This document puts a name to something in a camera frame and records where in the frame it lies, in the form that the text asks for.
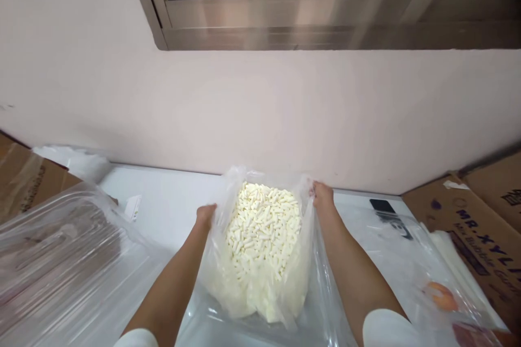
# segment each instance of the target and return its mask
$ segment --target white wall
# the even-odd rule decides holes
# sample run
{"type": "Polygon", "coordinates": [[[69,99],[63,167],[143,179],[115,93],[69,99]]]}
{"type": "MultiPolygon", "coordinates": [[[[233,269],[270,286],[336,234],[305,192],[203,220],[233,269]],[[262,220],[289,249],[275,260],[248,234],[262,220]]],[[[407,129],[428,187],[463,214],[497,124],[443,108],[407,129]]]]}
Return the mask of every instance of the white wall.
{"type": "Polygon", "coordinates": [[[0,0],[0,128],[29,145],[400,194],[521,138],[521,52],[160,52],[139,0],[0,0]]]}

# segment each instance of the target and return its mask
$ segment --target white label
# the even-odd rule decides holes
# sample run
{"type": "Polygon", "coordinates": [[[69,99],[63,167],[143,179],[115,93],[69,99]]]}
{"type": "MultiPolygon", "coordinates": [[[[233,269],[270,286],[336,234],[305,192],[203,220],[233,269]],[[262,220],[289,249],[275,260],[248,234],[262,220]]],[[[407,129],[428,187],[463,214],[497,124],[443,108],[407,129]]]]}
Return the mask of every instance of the white label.
{"type": "Polygon", "coordinates": [[[130,197],[126,200],[125,215],[130,221],[136,222],[139,204],[141,203],[141,195],[130,197]]]}

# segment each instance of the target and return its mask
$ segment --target stainless steel window frame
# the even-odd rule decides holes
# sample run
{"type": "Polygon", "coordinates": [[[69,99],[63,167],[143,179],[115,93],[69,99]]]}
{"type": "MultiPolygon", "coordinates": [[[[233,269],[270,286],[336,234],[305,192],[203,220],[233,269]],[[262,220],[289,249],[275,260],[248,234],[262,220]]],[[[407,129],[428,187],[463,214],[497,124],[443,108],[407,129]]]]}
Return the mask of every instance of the stainless steel window frame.
{"type": "Polygon", "coordinates": [[[517,0],[141,2],[161,50],[521,47],[517,0]]]}

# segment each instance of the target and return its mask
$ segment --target white sleeve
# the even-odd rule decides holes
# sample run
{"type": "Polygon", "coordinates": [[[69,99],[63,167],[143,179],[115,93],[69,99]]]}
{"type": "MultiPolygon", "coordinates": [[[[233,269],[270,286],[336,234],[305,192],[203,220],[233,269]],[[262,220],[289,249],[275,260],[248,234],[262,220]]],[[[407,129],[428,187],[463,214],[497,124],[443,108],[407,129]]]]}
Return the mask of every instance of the white sleeve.
{"type": "Polygon", "coordinates": [[[159,345],[152,332],[145,328],[140,328],[121,336],[114,347],[159,347],[159,345]]]}
{"type": "Polygon", "coordinates": [[[420,337],[412,324],[389,309],[376,309],[364,320],[365,347],[417,347],[420,337]]]}

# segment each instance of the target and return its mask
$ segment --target hand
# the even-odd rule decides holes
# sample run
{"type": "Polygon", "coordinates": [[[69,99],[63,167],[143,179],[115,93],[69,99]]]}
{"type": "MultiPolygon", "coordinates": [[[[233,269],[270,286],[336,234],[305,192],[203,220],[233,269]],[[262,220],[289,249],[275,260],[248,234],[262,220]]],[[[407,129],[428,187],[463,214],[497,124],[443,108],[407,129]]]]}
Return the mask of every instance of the hand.
{"type": "Polygon", "coordinates": [[[334,206],[333,189],[322,182],[313,182],[313,190],[315,191],[315,200],[313,206],[318,208],[324,206],[334,206]]]}
{"type": "Polygon", "coordinates": [[[197,218],[195,219],[195,223],[201,224],[209,230],[212,227],[212,217],[216,208],[217,204],[215,203],[212,205],[201,206],[197,209],[197,218]]]}

